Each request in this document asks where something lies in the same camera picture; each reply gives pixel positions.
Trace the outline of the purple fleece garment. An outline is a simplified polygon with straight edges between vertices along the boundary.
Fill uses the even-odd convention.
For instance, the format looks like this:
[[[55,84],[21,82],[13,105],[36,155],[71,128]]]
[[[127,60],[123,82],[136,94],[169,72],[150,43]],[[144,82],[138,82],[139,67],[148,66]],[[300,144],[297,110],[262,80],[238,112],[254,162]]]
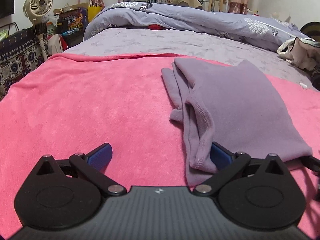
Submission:
[[[214,142],[252,158],[275,153],[287,162],[312,155],[280,94],[249,61],[225,67],[177,57],[162,78],[174,105],[170,119],[183,125],[188,185],[218,171],[210,158]]]

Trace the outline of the pink towel blanket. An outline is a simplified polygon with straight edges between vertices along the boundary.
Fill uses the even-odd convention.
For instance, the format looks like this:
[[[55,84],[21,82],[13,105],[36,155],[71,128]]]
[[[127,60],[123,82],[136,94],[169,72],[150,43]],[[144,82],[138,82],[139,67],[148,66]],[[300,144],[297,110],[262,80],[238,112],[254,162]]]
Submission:
[[[162,78],[177,57],[197,59],[56,54],[10,87],[1,101],[1,239],[319,239],[319,172],[300,158],[248,154],[216,194],[193,194],[183,125],[170,119]],[[266,77],[319,159],[319,93]],[[113,151],[104,175],[125,187],[122,196],[102,196],[69,163],[103,143]]]

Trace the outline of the beige black clothing pile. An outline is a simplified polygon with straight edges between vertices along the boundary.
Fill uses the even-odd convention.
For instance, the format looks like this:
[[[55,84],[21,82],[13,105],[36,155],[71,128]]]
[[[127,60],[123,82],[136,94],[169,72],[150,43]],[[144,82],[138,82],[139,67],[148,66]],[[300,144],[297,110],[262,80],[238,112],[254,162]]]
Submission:
[[[319,66],[319,42],[311,38],[292,38],[278,49],[278,55],[301,70],[313,71]]]

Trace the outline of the lavender patterned bed sheet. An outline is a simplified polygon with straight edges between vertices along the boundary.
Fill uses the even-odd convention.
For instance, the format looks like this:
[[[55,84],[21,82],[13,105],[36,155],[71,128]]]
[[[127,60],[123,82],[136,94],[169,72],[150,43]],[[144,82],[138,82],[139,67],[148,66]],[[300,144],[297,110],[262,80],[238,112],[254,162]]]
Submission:
[[[278,54],[249,44],[205,33],[179,30],[110,28],[80,44],[67,53],[107,56],[136,53],[175,53],[237,65],[248,60],[263,73],[312,88],[302,71],[278,57]]]

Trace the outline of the patterned dark cloth cover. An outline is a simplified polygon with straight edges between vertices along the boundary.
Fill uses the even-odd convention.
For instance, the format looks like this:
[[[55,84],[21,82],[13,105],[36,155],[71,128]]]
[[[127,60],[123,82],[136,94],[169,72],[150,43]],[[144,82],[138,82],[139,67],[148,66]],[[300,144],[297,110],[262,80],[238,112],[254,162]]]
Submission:
[[[1,41],[1,86],[3,99],[9,88],[45,62],[33,27],[23,29]]]

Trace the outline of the blue-grey floral duvet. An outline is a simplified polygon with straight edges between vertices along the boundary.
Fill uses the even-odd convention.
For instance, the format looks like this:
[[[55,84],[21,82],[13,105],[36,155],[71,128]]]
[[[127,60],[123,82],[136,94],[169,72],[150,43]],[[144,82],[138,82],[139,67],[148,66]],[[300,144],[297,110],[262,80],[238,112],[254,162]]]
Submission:
[[[176,5],[121,2],[99,12],[84,33],[84,40],[107,28],[127,26],[188,30],[244,42],[270,51],[292,38],[307,36],[291,23],[254,15],[208,12]]]

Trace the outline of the colourful game box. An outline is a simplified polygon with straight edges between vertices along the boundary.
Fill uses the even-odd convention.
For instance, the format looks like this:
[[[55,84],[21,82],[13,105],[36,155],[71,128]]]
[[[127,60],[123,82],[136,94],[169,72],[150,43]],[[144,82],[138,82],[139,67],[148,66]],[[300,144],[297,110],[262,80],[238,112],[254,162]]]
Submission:
[[[78,28],[85,30],[88,25],[88,16],[86,8],[77,8],[59,15],[57,26],[60,28],[61,33]]]

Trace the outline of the red item under duvet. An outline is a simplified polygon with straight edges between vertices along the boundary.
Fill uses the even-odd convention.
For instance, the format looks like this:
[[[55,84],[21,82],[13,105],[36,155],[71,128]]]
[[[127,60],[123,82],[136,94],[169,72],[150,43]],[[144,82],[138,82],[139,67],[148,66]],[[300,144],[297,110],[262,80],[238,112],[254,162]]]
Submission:
[[[149,26],[147,26],[147,28],[150,30],[164,30],[165,29],[164,27],[157,25],[157,24],[149,25]]]

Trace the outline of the yellow bag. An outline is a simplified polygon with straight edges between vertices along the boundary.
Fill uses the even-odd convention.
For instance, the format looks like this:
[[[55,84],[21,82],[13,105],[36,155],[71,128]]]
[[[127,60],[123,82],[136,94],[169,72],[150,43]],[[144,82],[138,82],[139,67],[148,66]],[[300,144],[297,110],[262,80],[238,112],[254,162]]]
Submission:
[[[92,20],[95,18],[95,16],[101,12],[103,8],[100,6],[89,6],[87,8],[87,12],[88,12],[88,22],[92,22]]]

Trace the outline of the beige desk fan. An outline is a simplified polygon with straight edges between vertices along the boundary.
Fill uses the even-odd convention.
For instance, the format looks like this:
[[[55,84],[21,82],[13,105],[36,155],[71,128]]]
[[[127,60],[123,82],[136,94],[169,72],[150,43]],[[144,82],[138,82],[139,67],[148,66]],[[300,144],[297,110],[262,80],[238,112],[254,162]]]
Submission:
[[[23,12],[32,24],[38,24],[43,16],[52,9],[53,0],[26,0],[23,5]]]

